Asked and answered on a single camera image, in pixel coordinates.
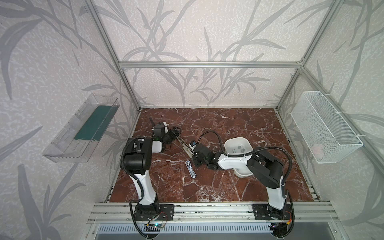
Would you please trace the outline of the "blue mini stapler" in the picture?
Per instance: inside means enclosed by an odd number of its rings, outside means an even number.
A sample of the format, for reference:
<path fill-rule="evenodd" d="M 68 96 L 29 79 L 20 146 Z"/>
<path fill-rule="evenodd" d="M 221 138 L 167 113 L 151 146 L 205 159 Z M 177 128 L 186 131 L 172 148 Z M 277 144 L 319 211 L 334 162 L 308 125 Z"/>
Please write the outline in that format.
<path fill-rule="evenodd" d="M 191 162 L 190 161 L 186 161 L 186 166 L 187 166 L 187 169 L 188 169 L 188 171 L 190 173 L 191 178 L 195 179 L 197 177 L 197 175 L 196 175 L 195 171 L 192 168 Z"/>

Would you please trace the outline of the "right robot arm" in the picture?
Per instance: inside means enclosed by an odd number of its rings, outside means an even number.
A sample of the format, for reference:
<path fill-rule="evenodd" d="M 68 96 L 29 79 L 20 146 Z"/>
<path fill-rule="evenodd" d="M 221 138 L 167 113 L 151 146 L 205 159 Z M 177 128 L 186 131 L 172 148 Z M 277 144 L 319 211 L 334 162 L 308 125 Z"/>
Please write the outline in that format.
<path fill-rule="evenodd" d="M 284 153 L 288 159 L 288 168 L 284 172 L 284 163 L 269 153 L 277 150 Z M 254 176 L 267 189 L 269 209 L 282 211 L 286 205 L 284 186 L 292 170 L 292 158 L 282 148 L 265 147 L 252 148 L 246 139 L 232 139 L 225 143 L 225 151 L 214 153 L 203 144 L 193 147 L 192 160 L 196 167 L 206 165 L 211 170 L 233 169 L 240 178 Z"/>

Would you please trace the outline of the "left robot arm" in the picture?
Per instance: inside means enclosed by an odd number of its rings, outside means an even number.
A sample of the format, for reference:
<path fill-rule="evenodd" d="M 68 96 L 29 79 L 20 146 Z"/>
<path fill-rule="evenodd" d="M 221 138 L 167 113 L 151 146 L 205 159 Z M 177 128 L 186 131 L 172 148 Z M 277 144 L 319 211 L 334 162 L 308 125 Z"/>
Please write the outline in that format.
<path fill-rule="evenodd" d="M 131 137 L 127 140 L 120 158 L 121 169 L 133 180 L 139 199 L 135 203 L 150 206 L 157 201 L 157 193 L 153 188 L 149 170 L 153 153 L 162 153 L 180 136 L 180 127 L 172 127 L 159 123 L 152 127 L 150 138 L 145 136 Z"/>

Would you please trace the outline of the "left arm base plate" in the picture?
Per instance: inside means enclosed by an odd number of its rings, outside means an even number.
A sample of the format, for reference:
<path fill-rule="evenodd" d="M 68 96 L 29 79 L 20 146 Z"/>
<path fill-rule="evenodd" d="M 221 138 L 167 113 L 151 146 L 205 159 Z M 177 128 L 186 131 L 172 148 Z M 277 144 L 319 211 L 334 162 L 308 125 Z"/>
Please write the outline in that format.
<path fill-rule="evenodd" d="M 138 204 L 134 209 L 134 218 L 136 221 L 149 221 L 155 219 L 157 221 L 172 221 L 175 213 L 175 205 L 141 205 Z"/>

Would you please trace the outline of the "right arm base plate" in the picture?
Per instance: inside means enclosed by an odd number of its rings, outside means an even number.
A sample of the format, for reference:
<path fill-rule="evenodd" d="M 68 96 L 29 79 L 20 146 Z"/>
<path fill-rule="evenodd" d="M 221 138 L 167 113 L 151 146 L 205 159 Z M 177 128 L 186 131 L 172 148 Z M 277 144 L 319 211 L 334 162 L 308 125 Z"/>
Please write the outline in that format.
<path fill-rule="evenodd" d="M 253 204 L 252 211 L 255 220 L 288 221 L 291 219 L 292 205 L 285 204 L 282 210 L 275 209 L 269 204 Z"/>

